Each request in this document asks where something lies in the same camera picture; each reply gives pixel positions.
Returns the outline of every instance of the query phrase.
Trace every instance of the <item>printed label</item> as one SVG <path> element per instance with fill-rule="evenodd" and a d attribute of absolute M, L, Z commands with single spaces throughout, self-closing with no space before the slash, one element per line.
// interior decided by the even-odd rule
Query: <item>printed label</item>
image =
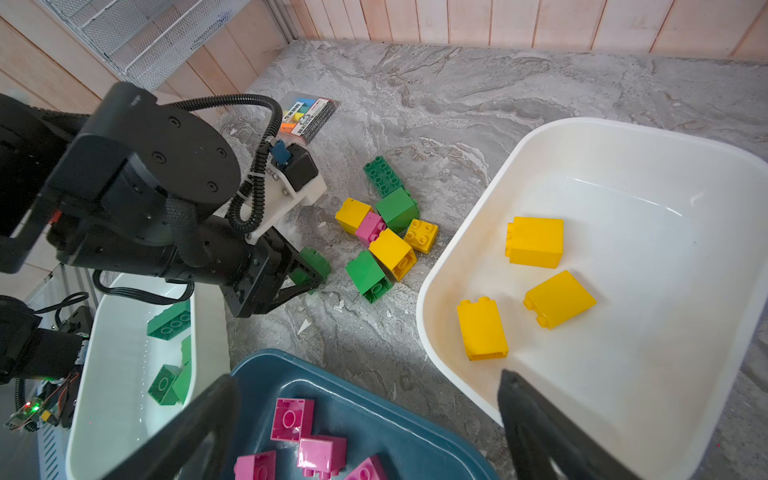
<path fill-rule="evenodd" d="M 293 128 L 293 130 L 290 133 L 301 136 L 301 134 L 303 134 L 304 131 L 312 123 L 312 120 L 315 119 L 315 116 L 317 116 L 320 112 L 322 112 L 329 102 L 330 100 L 328 100 L 327 98 L 318 98 L 317 100 L 315 100 L 315 103 L 312 104 L 312 106 L 304 114 L 304 116 L 299 119 L 299 123 Z"/>
<path fill-rule="evenodd" d="M 291 117 L 292 117 L 292 116 L 293 116 L 293 115 L 294 115 L 294 114 L 295 114 L 297 111 L 299 111 L 299 109 L 301 108 L 301 106 L 302 106 L 302 105 L 304 105 L 304 103 L 303 103 L 303 102 L 301 102 L 301 101 L 298 101 L 298 102 L 296 102 L 295 104 L 293 104 L 293 106 L 290 108 L 290 110 L 288 110 L 288 112 L 286 112 L 286 114 L 285 114 L 285 115 L 283 115 L 283 123 L 286 123 L 288 120 L 290 120 L 290 119 L 291 119 Z"/>

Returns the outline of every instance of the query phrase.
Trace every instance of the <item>white tray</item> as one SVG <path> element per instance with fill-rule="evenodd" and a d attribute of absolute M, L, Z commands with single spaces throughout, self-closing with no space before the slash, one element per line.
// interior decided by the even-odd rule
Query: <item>white tray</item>
<path fill-rule="evenodd" d="M 694 473 L 768 296 L 768 165 L 741 149 L 573 118 L 526 135 L 427 276 L 419 335 L 501 424 L 502 369 L 521 373 L 642 478 Z M 560 266 L 512 265 L 513 217 L 565 220 Z M 570 270 L 596 307 L 542 329 L 525 293 Z M 456 306 L 496 300 L 506 359 L 469 362 Z"/>
<path fill-rule="evenodd" d="M 183 285 L 122 273 L 112 286 L 131 286 L 178 298 Z M 181 340 L 192 335 L 192 380 L 188 405 L 230 371 L 224 299 L 218 286 L 197 283 L 191 324 L 171 340 L 147 336 L 147 321 L 167 306 L 104 296 L 96 311 L 91 343 L 74 411 L 67 450 L 70 480 L 101 478 L 162 429 L 181 404 L 160 406 L 149 396 L 163 364 L 181 365 Z"/>

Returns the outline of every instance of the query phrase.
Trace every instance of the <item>wooden wall panel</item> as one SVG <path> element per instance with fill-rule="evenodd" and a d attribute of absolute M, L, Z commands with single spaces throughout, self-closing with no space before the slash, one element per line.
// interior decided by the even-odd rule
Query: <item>wooden wall panel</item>
<path fill-rule="evenodd" d="M 448 0 L 449 42 L 488 46 L 492 6 L 492 0 Z"/>
<path fill-rule="evenodd" d="M 352 26 L 355 39 L 369 40 L 368 25 L 366 25 L 366 17 L 362 13 L 360 0 L 344 0 L 344 6 L 346 7 L 346 13 L 349 16 L 349 23 Z"/>
<path fill-rule="evenodd" d="M 225 28 L 232 34 L 257 74 L 262 74 L 280 54 L 280 49 L 287 45 L 269 9 L 261 0 L 249 3 Z M 255 80 L 254 76 L 248 85 Z"/>
<path fill-rule="evenodd" d="M 166 82 L 184 100 L 198 97 L 210 97 L 214 93 L 208 88 L 208 85 L 200 78 L 192 67 L 185 63 L 168 78 Z M 197 111 L 197 114 L 209 124 L 215 124 L 216 120 L 227 111 L 224 107 L 207 108 Z"/>
<path fill-rule="evenodd" d="M 199 48 L 195 51 L 190 59 L 187 60 L 187 63 L 214 94 L 227 95 L 237 93 L 237 88 L 235 88 L 227 74 L 224 73 L 224 70 L 221 69 L 205 48 Z"/>
<path fill-rule="evenodd" d="M 245 91 L 258 76 L 227 27 L 217 31 L 203 46 L 237 91 Z"/>
<path fill-rule="evenodd" d="M 742 60 L 768 61 L 768 2 L 733 53 Z"/>
<path fill-rule="evenodd" d="M 32 107 L 37 108 L 47 108 L 48 110 L 56 110 L 56 107 L 38 97 L 33 91 L 28 90 L 24 85 L 18 83 L 16 80 L 10 78 L 8 75 L 0 71 L 0 93 L 3 95 L 9 95 L 15 92 L 20 93 L 26 97 L 24 102 L 27 105 L 31 105 Z"/>
<path fill-rule="evenodd" d="M 392 41 L 419 43 L 419 18 L 416 0 L 386 0 Z"/>
<path fill-rule="evenodd" d="M 491 45 L 530 48 L 537 16 L 538 0 L 494 0 Z"/>
<path fill-rule="evenodd" d="M 727 57 L 765 4 L 766 0 L 675 0 L 651 51 Z"/>
<path fill-rule="evenodd" d="M 98 97 L 118 81 L 32 0 L 1 0 L 0 16 Z"/>
<path fill-rule="evenodd" d="M 293 9 L 296 11 L 296 16 L 299 17 L 299 22 L 301 23 L 301 28 L 304 29 L 306 38 L 310 40 L 320 38 L 315 28 L 315 22 L 312 20 L 312 15 L 310 15 L 310 10 L 306 7 L 304 0 L 291 0 L 291 5 L 293 5 Z"/>
<path fill-rule="evenodd" d="M 533 46 L 552 50 L 587 51 L 605 0 L 541 0 Z"/>
<path fill-rule="evenodd" d="M 296 30 L 296 34 L 299 35 L 299 38 L 305 38 L 306 34 L 304 33 L 304 28 L 301 25 L 299 16 L 296 14 L 296 9 L 293 7 L 293 3 L 291 3 L 290 0 L 279 1 L 283 3 L 283 7 L 285 7 L 286 12 L 288 12 L 288 16 L 290 17 L 290 21 L 293 24 L 293 28 Z"/>
<path fill-rule="evenodd" d="M 346 14 L 344 0 L 323 0 L 323 6 L 326 8 L 326 14 L 333 29 L 333 36 L 338 39 L 354 40 L 355 34 L 349 23 L 349 16 Z"/>
<path fill-rule="evenodd" d="M 448 43 L 448 0 L 416 0 L 422 43 Z"/>
<path fill-rule="evenodd" d="M 328 13 L 326 12 L 326 6 L 323 4 L 323 0 L 304 0 L 306 8 L 312 15 L 312 22 L 315 24 L 317 30 L 317 36 L 320 38 L 335 38 L 333 34 L 333 27 L 328 19 Z"/>
<path fill-rule="evenodd" d="M 0 71 L 58 110 L 91 113 L 100 99 L 0 19 Z"/>
<path fill-rule="evenodd" d="M 362 12 L 366 16 L 368 35 L 373 41 L 392 41 L 389 28 L 389 13 L 385 0 L 360 0 Z"/>
<path fill-rule="evenodd" d="M 608 0 L 592 50 L 646 53 L 673 0 Z"/>

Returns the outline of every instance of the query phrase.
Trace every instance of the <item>package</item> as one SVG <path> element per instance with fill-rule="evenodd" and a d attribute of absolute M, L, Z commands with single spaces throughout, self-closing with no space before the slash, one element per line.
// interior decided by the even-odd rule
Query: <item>package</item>
<path fill-rule="evenodd" d="M 336 111 L 336 102 L 330 98 L 316 97 L 290 91 L 280 102 L 283 107 L 283 124 L 280 133 L 287 140 L 308 144 L 328 118 Z"/>

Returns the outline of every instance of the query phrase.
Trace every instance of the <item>marble countertop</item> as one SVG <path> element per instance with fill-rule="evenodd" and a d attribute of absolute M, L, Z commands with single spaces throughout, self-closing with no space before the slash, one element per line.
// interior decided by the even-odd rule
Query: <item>marble countertop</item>
<path fill-rule="evenodd" d="M 768 65 L 488 48 L 295 41 L 251 86 L 339 101 L 310 144 L 328 192 L 278 229 L 312 247 L 333 273 L 317 294 L 265 316 L 227 318 L 233 365 L 285 350 L 468 439 L 502 478 L 514 478 L 502 429 L 431 363 L 415 305 L 427 272 L 529 131 L 587 116 L 649 125 L 736 145 L 768 159 Z M 243 171 L 265 112 L 236 107 L 219 130 Z M 344 266 L 360 252 L 334 215 L 347 197 L 378 195 L 362 166 L 381 154 L 440 226 L 435 247 L 380 301 L 368 304 Z M 697 479 L 768 475 L 768 322 L 746 354 Z"/>

